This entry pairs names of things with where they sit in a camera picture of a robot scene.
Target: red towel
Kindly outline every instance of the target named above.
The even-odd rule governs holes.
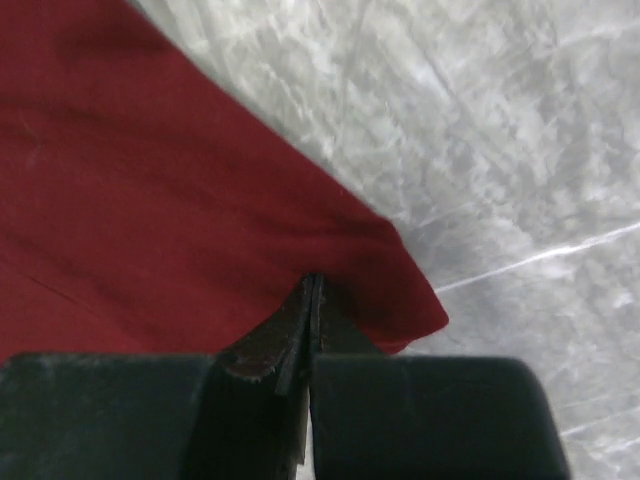
[[[122,0],[0,15],[0,361],[215,352],[326,274],[397,351],[446,315],[392,227]]]

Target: black plastic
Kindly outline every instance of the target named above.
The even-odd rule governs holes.
[[[522,362],[319,355],[318,480],[566,480],[542,387]]]

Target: black clamp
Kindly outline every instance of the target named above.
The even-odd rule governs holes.
[[[570,478],[522,362],[383,355],[320,275],[215,356],[14,357],[0,478],[290,480],[309,405],[318,480]]]

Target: red fabric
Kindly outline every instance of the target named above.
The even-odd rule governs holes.
[[[118,0],[0,15],[0,361],[215,352],[325,273],[396,351],[446,323],[397,233]]]

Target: gray marble floor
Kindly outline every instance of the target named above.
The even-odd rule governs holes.
[[[640,478],[638,0],[138,3],[395,223],[451,316],[409,353],[525,359],[575,478]]]

